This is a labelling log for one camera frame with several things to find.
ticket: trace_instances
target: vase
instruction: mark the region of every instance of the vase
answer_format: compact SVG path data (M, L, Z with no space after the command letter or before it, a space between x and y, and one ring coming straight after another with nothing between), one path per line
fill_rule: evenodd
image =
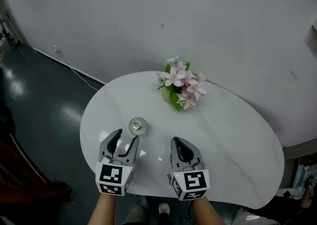
M163 97L163 100L171 104L172 102L170 101L170 98L169 98L170 91L165 87L162 87L159 90L160 90L160 94Z

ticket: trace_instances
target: leg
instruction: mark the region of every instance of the leg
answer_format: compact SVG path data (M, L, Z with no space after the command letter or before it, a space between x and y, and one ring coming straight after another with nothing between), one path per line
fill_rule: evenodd
M130 223L149 224L148 202L145 196L135 195L123 225Z
M167 203L161 203L158 207L158 225L173 225L172 221L169 218L169 206Z

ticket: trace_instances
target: flower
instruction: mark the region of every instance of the flower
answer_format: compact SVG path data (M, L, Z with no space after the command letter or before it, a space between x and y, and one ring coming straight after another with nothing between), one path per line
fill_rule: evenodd
M186 65L183 63L183 61L179 61L177 62L177 72L180 72L180 71L186 71Z
M160 87L164 86L165 81L164 81L164 79L160 76L159 73L157 73L157 75L158 75L158 79L154 82L154 85L158 85L158 88L160 88Z
M194 96L197 101L199 97L201 96L201 94L207 93L206 90L202 87L203 83L204 83L203 81L199 82L197 85L189 86L186 89L189 93L194 93Z
M172 84L174 84L176 87L181 87L184 85L184 81L182 78L185 77L184 73L177 73L177 68L175 66L172 66L170 69L170 74L165 72L164 73L165 78L165 87L168 87Z
M174 62L175 60L177 60L179 58L179 56L175 57L175 58L168 58L165 62Z
M206 77L203 75L203 72L200 72L200 74L197 76L197 80L199 82L201 82L201 81L204 82L206 80Z
M185 72L184 85L188 87L189 85L197 85L198 81L195 80L196 76L192 74L190 70Z
M182 104L183 101L185 101L185 105L184 105L184 110L189 108L191 105L196 105L197 102L195 100L195 98L191 95L191 94L185 94L184 92L181 94L177 94L178 95L178 102L180 102L179 104Z

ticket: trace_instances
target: white cube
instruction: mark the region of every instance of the white cube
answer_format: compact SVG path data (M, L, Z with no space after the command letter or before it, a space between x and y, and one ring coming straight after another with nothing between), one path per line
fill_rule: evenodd
M210 188L208 169L170 172L171 185L179 200L201 199Z
M133 180L133 167L96 163L96 184L100 193L124 196Z

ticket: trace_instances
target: white marble table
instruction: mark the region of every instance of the white marble table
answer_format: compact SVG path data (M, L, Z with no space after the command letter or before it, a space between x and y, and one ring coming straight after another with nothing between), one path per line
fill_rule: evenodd
M80 127L80 143L90 168L95 171L100 135L122 128L118 148L127 150L133 137L128 123L142 117L149 129L140 139L137 171L128 192L176 197L166 175L171 168L170 141L178 136L201 152L210 174L209 200L254 209L267 204L284 170L281 145L268 123L246 102L210 83L198 106L178 112L153 86L156 79L156 72L129 74L109 82L92 97Z

